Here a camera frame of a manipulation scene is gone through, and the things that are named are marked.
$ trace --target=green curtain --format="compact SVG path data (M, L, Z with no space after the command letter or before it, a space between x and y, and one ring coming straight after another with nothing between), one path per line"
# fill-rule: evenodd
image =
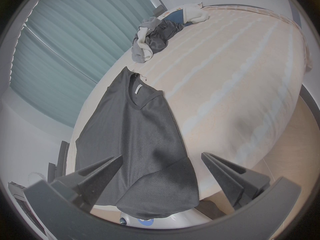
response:
M150 0L40 0L18 39L11 88L73 127L94 86L154 9Z

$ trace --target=pile of clothes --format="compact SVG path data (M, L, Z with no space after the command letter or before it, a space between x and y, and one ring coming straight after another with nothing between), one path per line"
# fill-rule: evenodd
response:
M144 19L132 41L132 60L138 63L150 60L153 54L165 49L168 40L183 27L206 21L208 18L206 11L186 6L172 12L163 20L156 17Z

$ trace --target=blue circular logo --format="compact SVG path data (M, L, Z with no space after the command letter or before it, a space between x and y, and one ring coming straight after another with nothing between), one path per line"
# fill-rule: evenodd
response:
M149 219L149 220L143 220L143 219L138 219L138 222L140 222L144 226L151 226L154 222L154 219Z

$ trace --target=bed sheet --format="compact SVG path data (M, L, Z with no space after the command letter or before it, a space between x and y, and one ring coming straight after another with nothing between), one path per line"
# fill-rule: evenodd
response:
M164 91L194 166L200 199L221 190L202 152L252 168L270 151L294 111L306 66L312 67L306 39L296 23L269 10L203 10L207 21L185 27L151 60L135 63L128 50L104 75L78 116L66 174L75 169L76 139L125 66Z

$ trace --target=neckline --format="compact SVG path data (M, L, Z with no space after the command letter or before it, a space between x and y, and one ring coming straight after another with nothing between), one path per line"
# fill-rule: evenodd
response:
M130 71L127 67L125 67L126 71L127 71L127 85L126 85L126 90L125 90L125 96L127 98L127 101L129 103L129 105L134 108L135 110L141 110L145 105L147 105L151 100L153 100L155 97L159 96L159 95L163 95L163 91L162 90L156 90L155 88L152 88L151 86L147 85L146 83L144 83L141 79L140 79L140 74L139 73L135 73ZM131 78L132 76L135 75L138 78L138 82L139 84L141 84L143 87L148 88L149 90L153 91L153 94L150 94L143 102L142 104L139 106L136 103L134 103L134 101L131 99L130 94L129 94L129 85L131 82Z

